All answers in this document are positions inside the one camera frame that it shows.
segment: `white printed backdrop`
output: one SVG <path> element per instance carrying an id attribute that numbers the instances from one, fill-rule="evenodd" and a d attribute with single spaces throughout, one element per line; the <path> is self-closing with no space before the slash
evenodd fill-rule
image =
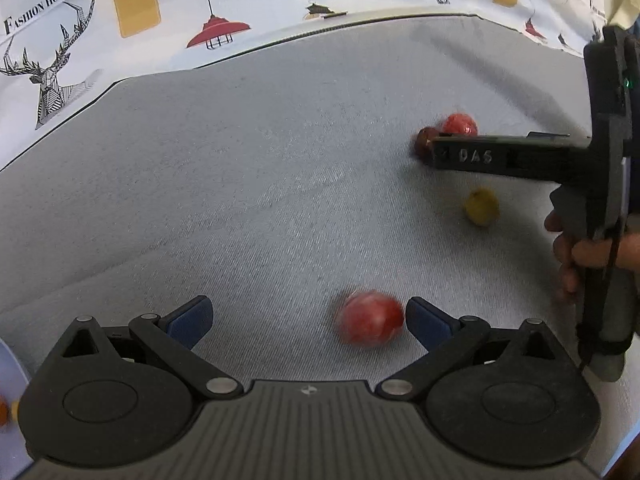
<path id="1" fill-rule="evenodd" d="M 603 0 L 210 0 L 210 5 L 211 10 L 208 0 L 95 0 L 93 7 L 92 0 L 0 0 L 0 168 L 113 82 L 203 66 L 315 30 L 389 16 L 476 14 L 581 56 L 604 25 Z M 210 43 L 188 48 L 211 13 L 230 23 L 211 22 Z"/>

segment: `metal screw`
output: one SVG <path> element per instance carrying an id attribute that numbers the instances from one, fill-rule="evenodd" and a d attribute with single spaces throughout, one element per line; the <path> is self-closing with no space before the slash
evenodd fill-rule
<path id="1" fill-rule="evenodd" d="M 393 396 L 403 396 L 414 389 L 414 386 L 403 379 L 387 379 L 382 383 L 382 391 Z"/>
<path id="2" fill-rule="evenodd" d="M 238 383 L 230 377 L 214 377 L 206 384 L 207 390 L 212 394 L 230 394 L 238 387 Z"/>

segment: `red ball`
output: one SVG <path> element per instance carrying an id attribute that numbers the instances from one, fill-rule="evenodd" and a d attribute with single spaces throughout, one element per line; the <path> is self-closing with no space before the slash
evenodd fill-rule
<path id="1" fill-rule="evenodd" d="M 469 135 L 476 136 L 478 134 L 478 125 L 467 114 L 451 114 L 447 117 L 442 125 L 444 134 Z"/>
<path id="2" fill-rule="evenodd" d="M 344 342 L 368 347 L 393 339 L 403 323 L 400 302 L 376 290 L 352 294 L 337 318 L 338 332 Z"/>

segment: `black lamp illustration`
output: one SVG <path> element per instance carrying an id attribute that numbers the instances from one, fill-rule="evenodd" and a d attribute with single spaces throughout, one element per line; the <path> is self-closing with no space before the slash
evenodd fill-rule
<path id="1" fill-rule="evenodd" d="M 187 48 L 195 46 L 201 43 L 205 43 L 209 50 L 218 48 L 225 43 L 231 43 L 233 34 L 241 32 L 242 30 L 249 30 L 251 27 L 243 22 L 230 22 L 225 18 L 220 18 L 213 13 L 211 7 L 211 0 L 207 0 L 209 3 L 210 18 L 202 25 L 202 31 L 196 34 L 191 41 L 187 43 Z"/>

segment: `ribbed gray panel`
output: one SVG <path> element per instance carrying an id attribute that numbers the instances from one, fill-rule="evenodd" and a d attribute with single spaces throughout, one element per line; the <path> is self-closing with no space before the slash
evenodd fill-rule
<path id="1" fill-rule="evenodd" d="M 180 442 L 149 460 L 111 470 L 41 461 L 21 480 L 514 478 L 596 476 L 577 462 L 515 472 L 468 460 L 439 442 L 412 405 L 379 399 L 364 382 L 258 381 L 241 399 L 207 404 Z"/>

